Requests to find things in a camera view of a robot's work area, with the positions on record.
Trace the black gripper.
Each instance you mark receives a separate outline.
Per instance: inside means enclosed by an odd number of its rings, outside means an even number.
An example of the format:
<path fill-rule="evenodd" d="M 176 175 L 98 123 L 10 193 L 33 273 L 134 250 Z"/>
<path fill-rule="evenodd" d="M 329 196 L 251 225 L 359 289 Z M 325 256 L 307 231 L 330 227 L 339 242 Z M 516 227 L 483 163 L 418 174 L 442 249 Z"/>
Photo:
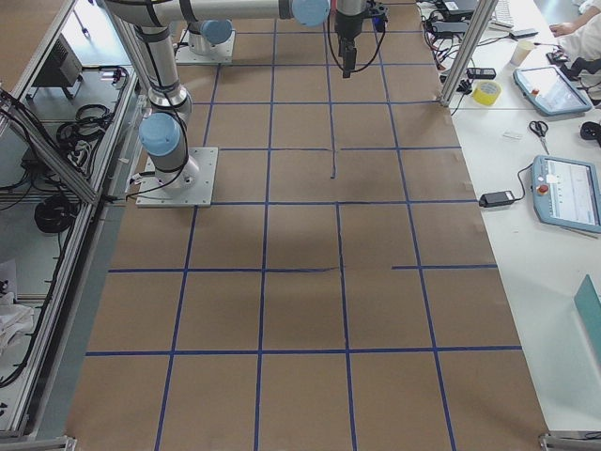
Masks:
<path fill-rule="evenodd" d="M 375 0 L 366 1 L 366 9 L 362 17 L 370 19 L 378 33 L 385 33 L 388 23 L 389 8 L 382 2 Z M 357 49 L 353 39 L 338 39 L 338 55 L 342 60 L 342 74 L 344 79 L 351 77 L 356 67 Z"/>

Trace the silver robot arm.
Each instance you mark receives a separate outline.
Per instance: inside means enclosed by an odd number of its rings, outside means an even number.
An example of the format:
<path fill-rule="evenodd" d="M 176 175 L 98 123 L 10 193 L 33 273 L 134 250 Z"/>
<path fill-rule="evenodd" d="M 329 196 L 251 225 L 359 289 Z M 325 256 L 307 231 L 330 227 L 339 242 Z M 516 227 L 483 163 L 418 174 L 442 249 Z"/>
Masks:
<path fill-rule="evenodd" d="M 175 187 L 192 178 L 187 144 L 187 119 L 192 98 L 180 82 L 170 24 L 221 23 L 229 19 L 294 19 L 304 26 L 322 24 L 330 14 L 328 1 L 108 1 L 110 12 L 133 26 L 137 49 L 146 66 L 148 97 L 160 122 L 176 132 L 172 144 L 146 145 L 159 186 Z"/>

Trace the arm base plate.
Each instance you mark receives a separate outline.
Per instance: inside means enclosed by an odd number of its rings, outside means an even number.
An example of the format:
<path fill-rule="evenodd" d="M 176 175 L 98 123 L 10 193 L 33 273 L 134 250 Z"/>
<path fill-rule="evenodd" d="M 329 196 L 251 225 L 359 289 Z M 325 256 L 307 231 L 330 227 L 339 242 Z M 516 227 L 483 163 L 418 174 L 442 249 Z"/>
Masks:
<path fill-rule="evenodd" d="M 218 159 L 217 148 L 189 148 L 189 160 L 177 179 L 165 186 L 174 176 L 159 171 L 142 178 L 141 195 L 136 196 L 139 208 L 184 208 L 209 207 L 213 197 L 213 187 Z"/>
<path fill-rule="evenodd" d="M 187 30 L 181 33 L 176 44 L 175 60 L 178 65 L 229 65 L 233 62 L 236 31 L 229 39 L 213 45 L 202 35 L 191 34 Z"/>

